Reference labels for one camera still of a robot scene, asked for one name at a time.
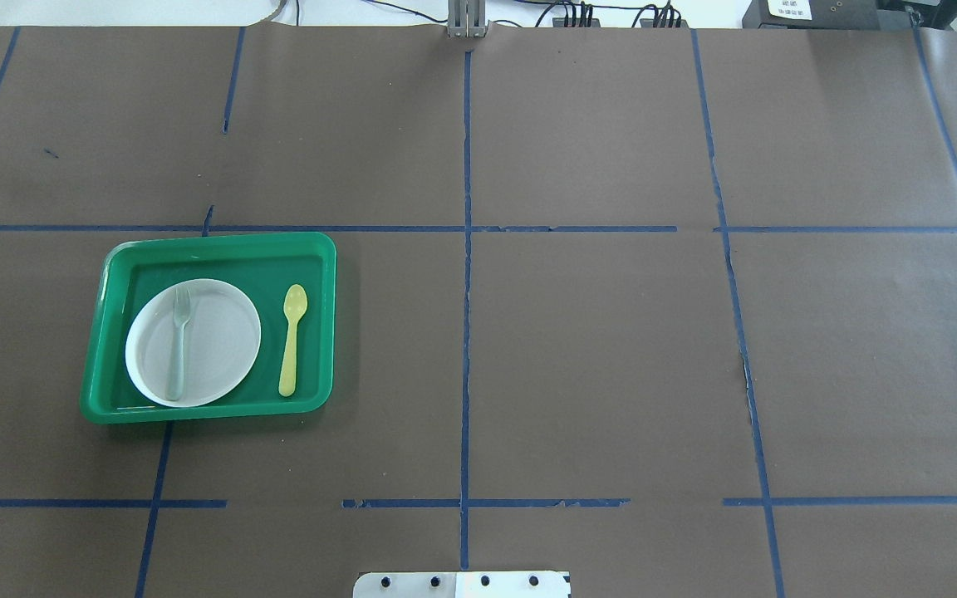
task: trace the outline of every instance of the round plate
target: round plate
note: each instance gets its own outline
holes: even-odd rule
[[[176,287],[190,291],[190,322],[185,327],[186,386],[178,401],[164,398],[172,349],[172,309]],[[246,378],[261,347],[261,318],[253,301],[220,280],[174,284],[151,299],[132,322],[125,342],[125,366],[136,389],[164,406],[198,406],[226,395]]]

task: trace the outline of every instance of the yellow spoon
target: yellow spoon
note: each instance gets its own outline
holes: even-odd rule
[[[282,314],[286,317],[286,348],[282,349],[280,370],[280,395],[289,397],[297,387],[297,321],[308,309],[308,295],[300,284],[292,285],[282,302]]]

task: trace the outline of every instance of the white floor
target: white floor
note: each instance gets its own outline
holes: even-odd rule
[[[402,7],[445,18],[447,0],[388,0]],[[296,9],[300,4],[300,15]],[[640,7],[643,2],[605,5]],[[258,22],[277,10],[278,0],[0,0],[0,26],[238,26]],[[676,0],[675,7],[692,27],[740,27],[748,0]],[[525,27],[534,26],[540,5],[513,0],[488,0],[490,20],[510,19]],[[598,8],[595,16],[603,27],[629,27],[636,10]],[[414,24],[424,19],[365,0],[287,0],[278,22],[303,26],[373,26],[373,24]],[[546,18],[543,26],[550,26]]]

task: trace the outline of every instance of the fork handle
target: fork handle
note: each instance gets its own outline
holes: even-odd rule
[[[286,329],[286,347],[282,348],[280,395],[289,397],[297,387],[297,322]]]
[[[183,389],[186,380],[184,380],[184,353],[187,346],[183,341],[183,335],[186,332],[185,323],[182,326],[176,326],[172,333],[172,353],[168,362],[168,394],[165,398],[170,401],[178,401],[183,397]]]

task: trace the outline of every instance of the white metal bracket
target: white metal bracket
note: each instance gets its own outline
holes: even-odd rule
[[[570,598],[562,571],[462,571],[365,574],[353,598]]]
[[[449,37],[486,37],[486,0],[449,0]]]

